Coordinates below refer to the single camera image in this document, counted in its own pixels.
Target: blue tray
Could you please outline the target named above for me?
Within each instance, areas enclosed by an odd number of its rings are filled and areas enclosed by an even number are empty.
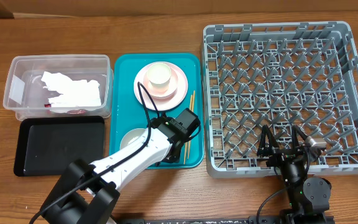
[[[177,117],[185,108],[189,107],[190,96],[196,90],[194,113],[201,121],[201,131],[191,140],[190,157],[183,164],[185,148],[181,151],[179,163],[162,162],[158,167],[154,165],[149,169],[180,169],[198,166],[204,158],[203,134],[203,99],[201,87],[200,61],[193,54],[127,54],[119,57],[114,66],[114,85],[112,93],[112,115],[110,130],[110,155],[119,150],[121,139],[135,128],[145,128],[146,116],[142,105],[134,94],[134,80],[137,73],[152,62],[170,62],[180,67],[188,80],[188,92],[185,99],[174,109],[167,111],[167,116]],[[156,117],[154,111],[149,110],[150,118]]]

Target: white paper label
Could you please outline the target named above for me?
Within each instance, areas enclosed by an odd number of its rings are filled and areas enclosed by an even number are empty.
[[[13,76],[11,83],[11,90],[9,91],[10,99],[14,100],[18,104],[22,104],[24,92],[24,82],[17,76]]]

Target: wood grain surface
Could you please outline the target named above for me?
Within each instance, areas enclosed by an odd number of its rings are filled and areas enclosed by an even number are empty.
[[[346,21],[358,51],[358,12],[0,20],[0,223],[28,223],[58,179],[13,174],[20,122],[2,107],[2,98],[15,56],[106,54],[112,65],[128,53],[190,52],[200,57],[202,30],[208,24],[296,21]],[[108,147],[109,121],[106,124]],[[336,223],[358,223],[358,175],[328,179],[333,184],[328,215],[334,215]],[[148,219],[248,217],[280,188],[274,177],[212,179],[203,161],[195,169],[144,171],[123,190],[113,214],[138,213]],[[262,214],[274,215],[283,208],[288,208],[285,194],[269,202]]]

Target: transparent plastic bin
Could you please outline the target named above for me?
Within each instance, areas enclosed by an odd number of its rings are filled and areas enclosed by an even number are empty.
[[[72,80],[96,80],[101,106],[71,108],[46,107],[48,98],[59,96],[49,91],[41,81],[44,72],[62,73]],[[16,118],[46,118],[58,116],[102,116],[111,114],[113,73],[106,55],[39,55],[13,59],[6,80],[4,107],[16,112]]]

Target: gray plastic dish rack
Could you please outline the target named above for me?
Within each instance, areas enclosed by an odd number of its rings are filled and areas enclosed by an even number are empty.
[[[348,24],[212,25],[203,34],[212,177],[274,175],[256,156],[264,124],[283,147],[291,124],[327,141],[310,174],[358,174],[358,56]]]

